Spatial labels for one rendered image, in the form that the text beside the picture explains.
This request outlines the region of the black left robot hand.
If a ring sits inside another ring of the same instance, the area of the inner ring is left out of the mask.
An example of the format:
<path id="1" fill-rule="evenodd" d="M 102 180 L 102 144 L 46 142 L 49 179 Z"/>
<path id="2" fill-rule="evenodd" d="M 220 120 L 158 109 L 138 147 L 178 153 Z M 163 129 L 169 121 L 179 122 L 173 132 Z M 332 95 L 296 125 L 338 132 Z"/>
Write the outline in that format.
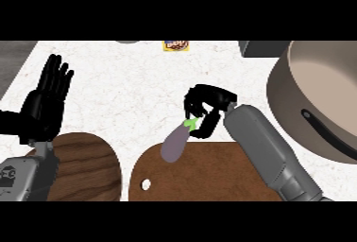
<path id="1" fill-rule="evenodd" d="M 17 135 L 21 145 L 51 142 L 58 136 L 73 76 L 63 56 L 52 54 L 42 69 L 39 86 L 27 95 L 21 111 L 0 110 L 0 134 Z"/>

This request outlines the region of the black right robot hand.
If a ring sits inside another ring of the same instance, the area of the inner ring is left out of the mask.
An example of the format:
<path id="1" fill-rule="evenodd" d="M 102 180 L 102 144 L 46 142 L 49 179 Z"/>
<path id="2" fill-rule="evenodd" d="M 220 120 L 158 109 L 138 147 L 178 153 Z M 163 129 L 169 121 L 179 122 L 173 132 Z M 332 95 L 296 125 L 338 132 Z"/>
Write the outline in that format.
<path id="1" fill-rule="evenodd" d="M 203 117 L 198 130 L 191 131 L 191 136 L 200 139 L 212 137 L 219 119 L 220 111 L 228 111 L 231 104 L 238 103 L 238 95 L 228 90 L 207 84 L 197 84 L 185 95 L 186 118 L 194 115 Z"/>

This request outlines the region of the purple eggplant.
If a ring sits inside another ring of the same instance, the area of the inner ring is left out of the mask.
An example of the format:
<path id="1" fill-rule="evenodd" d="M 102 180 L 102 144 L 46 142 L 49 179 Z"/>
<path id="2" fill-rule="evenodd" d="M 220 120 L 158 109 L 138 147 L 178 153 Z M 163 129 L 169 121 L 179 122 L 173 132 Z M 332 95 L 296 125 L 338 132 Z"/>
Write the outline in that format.
<path id="1" fill-rule="evenodd" d="M 175 163 L 182 157 L 186 143 L 191 138 L 191 132 L 195 130 L 195 124 L 197 118 L 186 119 L 166 138 L 161 148 L 161 156 L 169 163 Z"/>

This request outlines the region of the round dark wooden board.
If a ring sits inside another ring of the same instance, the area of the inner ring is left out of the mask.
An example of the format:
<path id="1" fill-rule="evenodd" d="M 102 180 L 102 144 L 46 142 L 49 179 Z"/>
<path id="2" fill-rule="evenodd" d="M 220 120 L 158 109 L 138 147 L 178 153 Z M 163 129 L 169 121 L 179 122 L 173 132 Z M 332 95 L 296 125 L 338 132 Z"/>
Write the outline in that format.
<path id="1" fill-rule="evenodd" d="M 95 134 L 71 132 L 54 140 L 60 169 L 54 185 L 33 201 L 120 201 L 122 170 L 116 151 Z"/>

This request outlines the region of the large beige pot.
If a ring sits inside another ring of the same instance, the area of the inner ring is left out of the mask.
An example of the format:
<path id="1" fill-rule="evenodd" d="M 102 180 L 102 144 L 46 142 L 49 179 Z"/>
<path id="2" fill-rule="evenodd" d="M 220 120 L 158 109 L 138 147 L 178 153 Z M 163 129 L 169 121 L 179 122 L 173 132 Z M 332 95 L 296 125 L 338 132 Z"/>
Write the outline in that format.
<path id="1" fill-rule="evenodd" d="M 294 140 L 357 164 L 357 41 L 294 41 L 268 78 L 268 103 Z"/>

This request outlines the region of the brown wooden cutting board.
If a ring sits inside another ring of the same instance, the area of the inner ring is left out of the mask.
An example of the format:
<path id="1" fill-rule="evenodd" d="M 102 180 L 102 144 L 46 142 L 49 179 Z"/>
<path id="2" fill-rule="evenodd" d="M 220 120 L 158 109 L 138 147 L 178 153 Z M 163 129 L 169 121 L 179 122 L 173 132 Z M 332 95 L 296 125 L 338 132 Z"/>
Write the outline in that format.
<path id="1" fill-rule="evenodd" d="M 176 163 L 158 144 L 138 160 L 129 200 L 281 201 L 235 142 L 189 142 Z"/>

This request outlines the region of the grey panel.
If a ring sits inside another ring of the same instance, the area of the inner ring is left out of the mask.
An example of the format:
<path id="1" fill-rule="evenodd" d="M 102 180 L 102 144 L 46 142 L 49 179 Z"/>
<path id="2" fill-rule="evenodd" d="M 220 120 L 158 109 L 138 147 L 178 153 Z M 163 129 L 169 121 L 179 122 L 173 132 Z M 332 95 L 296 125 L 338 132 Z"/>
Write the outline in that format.
<path id="1" fill-rule="evenodd" d="M 0 98 L 4 97 L 37 41 L 0 41 Z"/>

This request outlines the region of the yellow snack box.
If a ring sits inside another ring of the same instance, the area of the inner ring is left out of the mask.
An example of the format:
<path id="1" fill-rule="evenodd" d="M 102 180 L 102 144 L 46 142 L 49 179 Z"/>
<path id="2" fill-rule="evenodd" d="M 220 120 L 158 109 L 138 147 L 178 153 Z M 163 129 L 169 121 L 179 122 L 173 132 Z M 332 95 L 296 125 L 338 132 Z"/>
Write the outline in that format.
<path id="1" fill-rule="evenodd" d="M 189 48 L 189 41 L 164 41 L 164 51 L 188 51 Z"/>

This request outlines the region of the dark grey appliance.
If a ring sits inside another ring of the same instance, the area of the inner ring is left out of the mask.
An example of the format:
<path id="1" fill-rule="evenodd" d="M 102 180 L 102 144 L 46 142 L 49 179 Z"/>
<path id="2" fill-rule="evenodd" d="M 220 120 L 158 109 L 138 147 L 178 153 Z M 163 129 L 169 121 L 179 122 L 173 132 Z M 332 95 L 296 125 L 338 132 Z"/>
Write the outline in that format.
<path id="1" fill-rule="evenodd" d="M 245 58 L 279 58 L 290 41 L 240 41 L 240 48 Z"/>

